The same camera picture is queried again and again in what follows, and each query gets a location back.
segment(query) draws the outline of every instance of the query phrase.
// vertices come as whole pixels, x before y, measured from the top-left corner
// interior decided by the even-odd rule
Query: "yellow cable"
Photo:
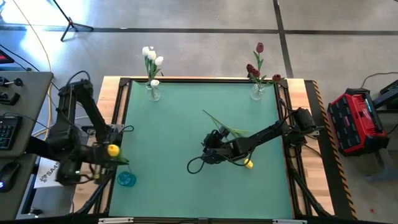
[[[39,35],[37,35],[37,33],[36,33],[35,29],[33,28],[32,24],[30,24],[29,20],[26,18],[25,14],[22,12],[22,10],[21,10],[20,7],[18,6],[18,4],[15,2],[15,0],[12,0],[12,1],[13,1],[14,4],[17,6],[17,8],[18,8],[18,10],[21,12],[21,14],[24,16],[26,22],[29,24],[30,28],[32,28],[32,30],[33,30],[33,32],[35,33],[37,39],[39,40],[40,45],[42,46],[43,51],[44,51],[44,53],[45,53],[45,56],[46,56],[46,58],[47,58],[47,62],[49,63],[50,72],[52,72],[51,63],[50,63],[50,59],[49,59],[49,55],[47,54],[47,51],[45,50],[44,45],[43,45],[42,41],[40,40]],[[47,121],[47,127],[49,127],[49,126],[50,126],[50,123],[51,123],[51,117],[52,117],[51,99],[50,99],[50,98],[51,98],[51,85],[50,85],[49,89],[47,90],[47,95],[49,96],[49,120]],[[49,136],[49,130],[46,129],[46,130],[45,130],[44,141],[47,139],[48,136]]]
[[[41,131],[41,132],[35,134],[33,137],[39,137],[39,136],[41,136],[42,134],[44,134],[44,133],[46,133],[46,132],[47,132],[47,130],[43,130],[43,131]]]

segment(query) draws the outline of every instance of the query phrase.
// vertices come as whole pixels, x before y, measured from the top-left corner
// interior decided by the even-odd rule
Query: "keyboard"
[[[21,116],[0,116],[0,151],[12,149],[21,121]]]

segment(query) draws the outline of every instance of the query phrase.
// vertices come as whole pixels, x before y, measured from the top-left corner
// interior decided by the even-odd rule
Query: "computer mouse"
[[[15,179],[19,170],[19,163],[7,163],[0,170],[0,192],[8,192],[15,184]]]

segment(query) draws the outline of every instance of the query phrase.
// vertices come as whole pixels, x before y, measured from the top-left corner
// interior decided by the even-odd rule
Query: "white tulip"
[[[155,65],[156,66],[159,66],[159,65],[162,65],[162,63],[163,63],[163,57],[157,57],[157,59],[155,60]]]
[[[148,58],[151,60],[155,60],[156,59],[156,52],[154,50],[150,50],[148,52]]]
[[[150,81],[150,87],[155,88],[159,85],[160,81],[158,80],[152,80]]]
[[[149,47],[143,47],[142,48],[142,55],[143,56],[148,56],[149,53]]]

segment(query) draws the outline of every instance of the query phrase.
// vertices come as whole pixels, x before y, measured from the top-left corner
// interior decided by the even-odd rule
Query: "red power station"
[[[338,149],[344,156],[360,156],[386,148],[389,138],[373,106],[370,91],[348,88],[329,104]]]

